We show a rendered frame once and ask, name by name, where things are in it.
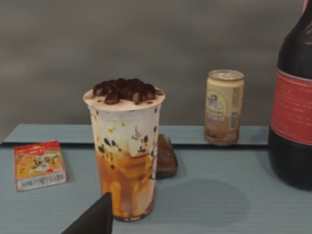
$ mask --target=gold can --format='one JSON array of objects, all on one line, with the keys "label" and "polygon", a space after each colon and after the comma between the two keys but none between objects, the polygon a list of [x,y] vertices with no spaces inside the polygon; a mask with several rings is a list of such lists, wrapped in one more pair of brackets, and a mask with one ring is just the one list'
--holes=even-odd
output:
[{"label": "gold can", "polygon": [[233,70],[215,70],[207,79],[205,138],[211,144],[236,144],[244,90],[244,75]]}]

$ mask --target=gray wall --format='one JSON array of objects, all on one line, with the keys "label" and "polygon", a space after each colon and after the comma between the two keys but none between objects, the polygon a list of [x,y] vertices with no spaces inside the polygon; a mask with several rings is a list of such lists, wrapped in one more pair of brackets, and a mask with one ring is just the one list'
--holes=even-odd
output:
[{"label": "gray wall", "polygon": [[103,79],[162,87],[162,124],[203,124],[207,73],[246,75],[242,122],[269,123],[276,57],[301,0],[0,0],[0,138],[19,123],[89,123]]}]

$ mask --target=dark bottle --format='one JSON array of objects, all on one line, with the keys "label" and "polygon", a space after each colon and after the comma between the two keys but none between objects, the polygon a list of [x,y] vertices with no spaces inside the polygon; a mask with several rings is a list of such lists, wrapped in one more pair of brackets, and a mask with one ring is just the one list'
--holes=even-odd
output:
[{"label": "dark bottle", "polygon": [[312,190],[312,1],[278,56],[269,155],[287,184]]}]

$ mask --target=table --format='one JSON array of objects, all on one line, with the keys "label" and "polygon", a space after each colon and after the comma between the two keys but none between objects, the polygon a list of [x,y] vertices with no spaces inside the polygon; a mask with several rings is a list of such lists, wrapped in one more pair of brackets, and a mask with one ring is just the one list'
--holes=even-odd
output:
[{"label": "table", "polygon": [[[243,126],[237,146],[218,148],[199,140],[201,126],[162,126],[160,131],[175,144],[178,173],[158,180],[148,217],[114,221],[113,233],[310,234],[311,193],[275,177],[268,162],[267,130]],[[192,136],[187,144],[182,132]],[[69,182],[17,193],[13,144],[48,140],[63,144]],[[0,146],[0,233],[61,233],[100,197],[94,155],[92,135],[84,125],[18,126]]]}]

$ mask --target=candy box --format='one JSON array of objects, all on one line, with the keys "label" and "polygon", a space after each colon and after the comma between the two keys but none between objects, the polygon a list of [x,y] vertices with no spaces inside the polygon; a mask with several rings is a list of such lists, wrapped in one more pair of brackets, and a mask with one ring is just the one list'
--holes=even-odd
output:
[{"label": "candy box", "polygon": [[18,192],[65,183],[66,169],[58,141],[14,147]]}]

